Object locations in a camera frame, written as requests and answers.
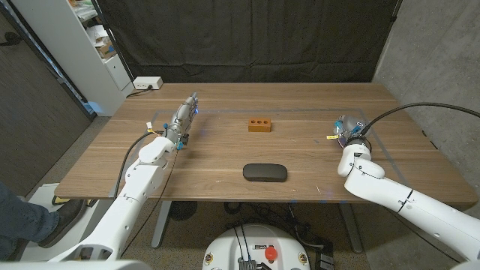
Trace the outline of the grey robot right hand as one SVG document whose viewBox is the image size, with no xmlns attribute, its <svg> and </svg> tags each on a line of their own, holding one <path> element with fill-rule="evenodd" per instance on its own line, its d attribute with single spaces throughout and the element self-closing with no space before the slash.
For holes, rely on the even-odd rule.
<svg viewBox="0 0 480 270">
<path fill-rule="evenodd" d="M 343 149 L 347 146 L 358 144 L 371 148 L 371 144 L 366 135 L 362 135 L 362 131 L 367 125 L 360 118 L 351 115 L 341 115 L 335 122 L 333 134 L 327 135 L 327 140 L 337 140 Z"/>
</svg>

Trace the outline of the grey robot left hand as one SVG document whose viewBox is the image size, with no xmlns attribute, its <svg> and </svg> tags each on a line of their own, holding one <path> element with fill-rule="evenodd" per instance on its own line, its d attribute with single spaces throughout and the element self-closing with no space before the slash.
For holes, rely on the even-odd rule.
<svg viewBox="0 0 480 270">
<path fill-rule="evenodd" d="M 198 97 L 194 91 L 172 115 L 171 122 L 165 127 L 164 136 L 174 143 L 177 149 L 188 144 L 188 131 L 198 113 Z"/>
</svg>

